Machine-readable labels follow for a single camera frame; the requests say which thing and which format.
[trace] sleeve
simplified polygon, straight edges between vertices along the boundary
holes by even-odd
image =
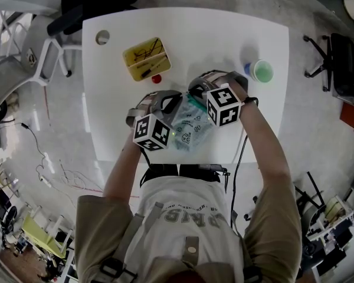
[[[132,217],[129,205],[121,201],[92,195],[79,197],[75,243],[79,280],[88,269],[113,254]]]
[[[264,187],[244,243],[265,282],[295,282],[301,260],[301,224],[291,184]]]

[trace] green cup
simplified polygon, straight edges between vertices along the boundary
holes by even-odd
[[[246,64],[244,71],[247,75],[250,75],[253,80],[261,83],[270,82],[274,75],[272,66],[265,60],[257,60]]]

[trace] white marker cube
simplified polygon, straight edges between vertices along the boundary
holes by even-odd
[[[239,120],[241,102],[228,84],[207,91],[207,114],[217,127]]]
[[[136,119],[133,142],[149,151],[168,146],[172,129],[153,114]]]

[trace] white table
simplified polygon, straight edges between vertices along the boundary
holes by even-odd
[[[96,43],[99,31],[110,34],[104,45]],[[162,82],[135,82],[127,71],[122,52],[153,37],[160,37],[172,68]],[[83,23],[83,74],[96,156],[115,161],[129,134],[125,123],[129,108],[155,90],[187,90],[202,73],[217,69],[244,74],[245,62],[263,58],[274,68],[267,84],[249,78],[249,95],[258,97],[259,108],[278,135],[289,68],[289,30],[263,19],[234,12],[201,8],[151,8],[118,12]],[[193,153],[167,150],[149,152],[152,163],[236,163],[245,133],[241,123],[215,129]],[[254,162],[247,144],[242,162]]]

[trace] concrete floor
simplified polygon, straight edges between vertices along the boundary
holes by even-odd
[[[323,75],[312,79],[303,75],[305,69],[312,70],[321,62],[313,47],[302,40],[303,34],[314,39],[332,32],[351,35],[351,31],[333,13],[315,0],[138,0],[135,6],[223,9],[288,26],[290,65],[286,70],[289,71],[289,81],[278,138],[293,180],[302,189],[313,192],[305,174],[310,171],[319,189],[324,191],[324,199],[345,194],[354,176],[353,129],[339,120],[342,102],[322,91]],[[76,33],[73,38],[81,39],[81,33]],[[19,179],[20,193],[25,201],[34,206],[41,205],[44,212],[53,217],[64,215],[73,226],[77,198],[83,194],[99,195],[97,185],[104,186],[113,163],[96,160],[91,135],[84,122],[81,53],[67,54],[67,64],[73,72],[70,78],[65,78],[57,67],[52,82],[46,88],[36,83],[22,86],[18,90],[20,108],[15,115],[17,122],[29,124],[38,138],[41,151],[47,152],[50,161],[45,162],[42,173],[55,189],[38,180],[35,167],[42,156],[37,152],[31,133],[20,125],[0,130],[4,147],[0,151],[0,162],[4,162],[12,178]],[[69,184],[74,183],[80,189],[66,184],[62,166]],[[234,173],[235,165],[227,165],[227,168]],[[67,170],[79,171],[89,180]],[[146,165],[139,166],[137,182],[145,170]],[[135,197],[131,201],[133,210],[139,201],[137,182],[133,190]],[[242,215],[254,207],[252,197],[261,190],[262,180],[257,164],[242,164],[237,183],[235,210],[240,214],[238,227],[243,232],[248,223]],[[228,188],[230,200],[232,176]]]

